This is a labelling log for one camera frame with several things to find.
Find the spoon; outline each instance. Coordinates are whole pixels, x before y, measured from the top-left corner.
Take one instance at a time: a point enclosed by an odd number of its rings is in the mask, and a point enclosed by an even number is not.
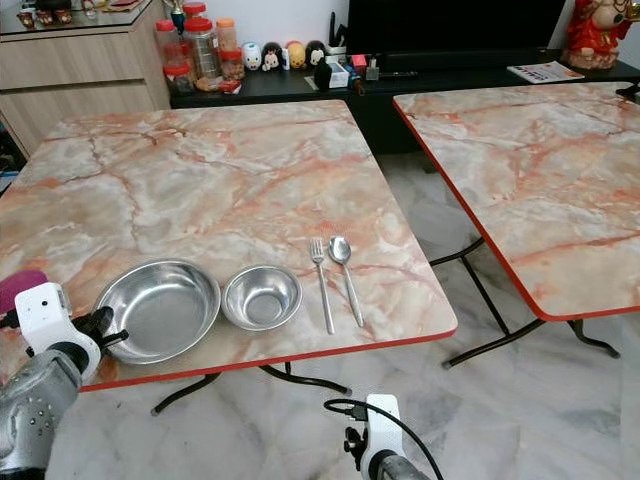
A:
[[[347,239],[340,236],[331,237],[331,240],[329,240],[329,256],[331,257],[331,260],[339,263],[342,265],[342,268],[344,268],[344,276],[347,283],[347,293],[349,294],[351,310],[353,310],[353,315],[356,317],[358,326],[364,327],[364,320],[362,318],[362,312],[360,312],[358,297],[356,296],[356,291],[353,288],[353,281],[351,280],[351,275],[347,268],[347,262],[351,258],[351,246],[349,245],[349,242],[347,242]]]

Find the red figurine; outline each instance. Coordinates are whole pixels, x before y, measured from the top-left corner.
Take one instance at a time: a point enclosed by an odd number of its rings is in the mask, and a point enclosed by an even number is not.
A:
[[[622,40],[631,26],[627,19],[631,0],[575,1],[565,60],[585,70],[613,67],[618,58],[618,39]]]

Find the large metal bowl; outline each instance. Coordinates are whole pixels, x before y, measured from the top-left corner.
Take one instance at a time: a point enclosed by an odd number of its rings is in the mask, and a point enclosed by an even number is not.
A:
[[[300,307],[302,289],[282,267],[256,265],[238,272],[224,288],[222,311],[245,330],[269,330],[287,322]]]
[[[103,333],[129,332],[127,340],[109,347],[111,354],[125,363],[157,363],[204,337],[220,309],[220,287],[189,262],[156,260],[109,285],[95,309],[104,306],[113,309],[113,322]]]

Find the pink object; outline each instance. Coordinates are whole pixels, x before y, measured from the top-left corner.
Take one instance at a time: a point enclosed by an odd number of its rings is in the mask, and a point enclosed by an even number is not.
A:
[[[364,76],[364,71],[367,68],[367,57],[365,57],[364,55],[352,55],[351,56],[351,64],[353,65],[353,68],[356,69],[356,72],[358,72],[359,75],[363,75]]]
[[[47,276],[40,270],[23,270],[0,281],[0,315],[16,308],[16,295],[30,288],[47,283]]]

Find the black metal table leg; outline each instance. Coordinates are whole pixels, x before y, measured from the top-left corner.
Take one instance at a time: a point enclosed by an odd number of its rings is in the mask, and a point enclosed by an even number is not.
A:
[[[616,93],[618,95],[622,95],[624,98],[632,102],[636,101],[636,94],[638,92],[640,92],[640,87],[638,87],[638,82],[635,82],[634,85],[631,85],[628,88],[619,88],[618,90],[616,90]]]
[[[486,345],[482,345],[480,347],[476,347],[472,350],[469,350],[468,352],[462,353],[456,357],[453,357],[450,360],[447,360],[446,362],[442,363],[442,366],[444,368],[446,368],[447,370],[450,369],[451,367],[455,367],[456,365],[458,365],[459,363],[462,363],[466,360],[469,360],[470,358],[473,358],[475,356],[480,355],[481,353],[485,353],[488,352],[490,350],[494,350],[498,347],[501,347],[503,345],[506,345],[507,343],[511,343],[514,340],[517,340],[519,338],[524,337],[525,335],[527,335],[528,333],[533,332],[536,328],[544,325],[546,322],[544,322],[543,320],[540,320],[539,318],[536,318],[533,322],[528,323],[527,325],[525,325],[524,327],[522,327],[520,330],[516,330],[513,333],[509,333],[507,335],[505,335],[502,338],[499,338],[498,340],[494,340],[493,342],[487,343]]]
[[[466,257],[462,257],[461,260],[462,260],[462,263],[464,265],[464,268],[467,269],[467,272],[469,273],[469,276],[471,277],[471,280],[473,280],[473,283],[475,284],[476,288],[480,292],[480,295],[482,295],[484,303],[486,303],[487,307],[489,307],[489,310],[491,310],[493,318],[495,319],[496,323],[500,327],[500,330],[502,330],[502,333],[504,333],[505,335],[509,335],[509,328],[504,323],[504,320],[502,320],[502,316],[500,315],[500,312],[498,312],[498,309],[493,304],[493,301],[491,300],[491,297],[489,296],[487,291],[484,289],[484,285],[482,285],[482,282],[480,281],[480,279],[476,275],[476,272],[473,269],[473,267],[471,266],[471,264],[469,263],[469,260],[467,260]]]
[[[571,330],[573,330],[573,333],[576,334],[576,337],[578,337],[578,340],[580,340],[582,343],[586,343],[587,345],[591,345],[593,347],[604,348],[610,357],[620,358],[620,352],[618,352],[615,348],[613,348],[607,342],[585,337],[584,320],[571,320],[571,321],[568,321],[567,323],[571,327]]]
[[[277,368],[273,368],[271,365],[263,365],[260,367],[263,371],[267,372],[269,375],[273,375],[280,380],[284,380],[286,382],[291,383],[300,383],[302,385],[315,385],[317,387],[329,388],[331,390],[335,390],[336,392],[340,392],[343,395],[350,396],[351,389],[348,387],[343,387],[335,382],[331,382],[329,380],[323,380],[321,378],[310,378],[310,377],[299,377],[297,375],[291,374],[291,362],[285,363],[285,371],[278,370]]]
[[[429,262],[429,265],[431,265],[432,267],[435,267],[436,265],[440,265],[441,263],[447,263],[447,262],[450,262],[451,260],[456,260],[457,258],[464,257],[465,255],[468,255],[471,252],[473,252],[476,248],[478,248],[483,243],[484,243],[484,238],[480,237],[478,240],[473,242],[468,247],[463,248],[459,252],[453,253],[451,255],[447,255],[446,257],[440,257],[435,260],[432,260]]]
[[[219,376],[220,376],[220,373],[207,374],[207,375],[204,376],[204,378],[202,380],[194,383],[193,385],[189,385],[188,387],[185,387],[182,390],[178,390],[177,392],[172,393],[167,398],[162,400],[158,405],[156,405],[155,407],[153,407],[151,409],[151,415],[154,416],[154,417],[158,416],[158,414],[160,412],[162,412],[162,410],[167,408],[169,405],[171,405],[176,400],[180,400],[182,397],[184,397],[186,395],[189,395],[189,394],[191,394],[193,392],[196,392],[196,391],[200,390],[201,388],[206,387],[210,383],[213,383],[213,381],[216,378],[218,378]]]

